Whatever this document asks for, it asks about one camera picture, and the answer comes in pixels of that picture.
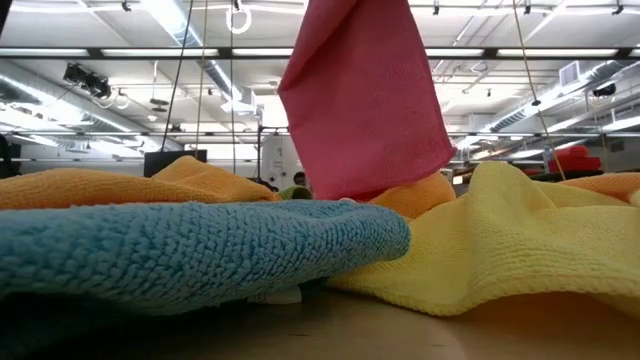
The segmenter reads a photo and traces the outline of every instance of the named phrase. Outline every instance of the person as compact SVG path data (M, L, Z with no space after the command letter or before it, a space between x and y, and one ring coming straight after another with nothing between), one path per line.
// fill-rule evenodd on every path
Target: person
M293 183L300 186L307 186L307 175L304 171L298 171L293 175Z

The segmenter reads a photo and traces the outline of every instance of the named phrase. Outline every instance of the floor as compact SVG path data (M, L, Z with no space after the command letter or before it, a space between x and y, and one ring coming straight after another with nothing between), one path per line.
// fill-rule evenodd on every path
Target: floor
M435 318L324 292L302 304L228 306L140 321L33 359L640 359L640 321L588 295L496 300Z

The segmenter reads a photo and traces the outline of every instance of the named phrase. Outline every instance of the ceiling light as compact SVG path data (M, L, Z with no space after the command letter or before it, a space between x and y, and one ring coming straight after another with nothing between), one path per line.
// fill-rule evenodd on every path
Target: ceiling light
M235 56L291 56L293 48L233 49Z
M91 147L105 154L112 154L120 157L142 157L142 155L135 150L102 140L92 141Z
M584 140L576 140L576 141L568 142L566 144L562 144L562 145L556 147L556 150L566 149L568 147L572 147L573 145L578 145L578 144L583 143L583 142L584 142Z
M482 54L484 54L483 49L431 48L425 51L427 52L427 56L433 57L469 57L482 56Z
M9 107L0 111L0 123L28 130L67 130L54 122L42 120Z
M86 49L27 49L27 48L0 48L0 56L59 56L59 57L88 57Z
M561 121L555 125L549 126L549 128L547 129L548 132L555 132L558 130L562 130L562 129L566 129L569 126L579 122L580 119L569 119L569 120L565 120L565 121Z
M41 145L46 145L46 146L58 146L58 143L51 140L51 139L47 139L45 137L39 136L39 135L30 135L30 136L20 136L20 135L12 135L14 138L17 139L22 139L22 140L26 140L26 141L31 141L34 143L38 143Z
M102 49L106 57L180 57L182 49ZM218 56L218 49L205 49L205 56ZM202 49L184 49L184 56L202 56Z
M640 116L612 122L609 125L603 126L602 130L615 131L615 130L625 129L625 128L636 126L636 125L640 125Z
M542 150L542 149L523 150L523 151L518 151L515 154L511 154L511 155L509 155L509 157L512 158L512 159L524 159L524 158L528 158L528 157L531 157L531 156L542 154L543 152L544 152L544 150Z
M617 49L526 49L528 57L608 57L615 55ZM499 57L522 56L522 49L500 49Z

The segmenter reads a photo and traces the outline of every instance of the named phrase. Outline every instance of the green object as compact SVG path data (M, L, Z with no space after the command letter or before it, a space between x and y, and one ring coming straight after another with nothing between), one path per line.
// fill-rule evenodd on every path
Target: green object
M278 193L282 200L312 200L313 194L311 190L304 186L292 186Z

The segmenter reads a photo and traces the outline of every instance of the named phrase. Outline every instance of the pink cloth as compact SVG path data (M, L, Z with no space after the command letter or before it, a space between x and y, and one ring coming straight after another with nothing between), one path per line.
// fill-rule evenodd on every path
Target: pink cloth
M311 0L280 97L319 199L367 200L455 153L407 0Z

